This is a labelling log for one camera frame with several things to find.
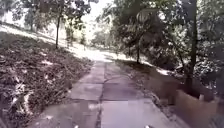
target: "dry leaves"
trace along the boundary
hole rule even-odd
[[[41,40],[3,32],[0,37],[0,108],[11,127],[24,128],[47,106],[60,103],[90,69],[89,60]]]

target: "green foliage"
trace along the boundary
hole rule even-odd
[[[113,45],[123,53],[136,57],[140,48],[149,62],[170,70],[181,66],[180,73],[202,80],[223,64],[223,8],[223,0],[115,0],[97,21],[113,24]]]

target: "concrete path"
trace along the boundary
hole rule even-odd
[[[185,128],[134,86],[115,63],[96,62],[64,104],[46,109],[29,128]]]

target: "forest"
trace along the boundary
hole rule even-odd
[[[223,97],[223,4],[222,0],[114,0],[97,17],[106,27],[95,33],[92,42],[137,63],[142,59],[182,74],[189,93],[197,80]]]

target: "tree trunk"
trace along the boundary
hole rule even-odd
[[[58,16],[58,23],[57,23],[56,49],[58,49],[58,34],[59,34],[60,21],[61,21],[61,16],[59,15]]]
[[[64,5],[60,5],[60,12],[59,12],[59,15],[58,15],[57,35],[56,35],[56,49],[58,49],[58,34],[59,34],[59,27],[60,27],[60,23],[61,23],[62,12],[63,12],[63,6]]]
[[[140,63],[140,42],[138,42],[137,46],[137,63]]]
[[[192,44],[191,44],[191,52],[190,52],[190,65],[189,70],[186,72],[186,80],[185,84],[189,88],[192,89],[193,86],[193,76],[194,76],[194,67],[196,65],[197,59],[197,44],[198,44],[198,30],[197,30],[197,0],[192,0],[192,8],[194,9],[194,17],[193,17],[193,33],[192,33]]]

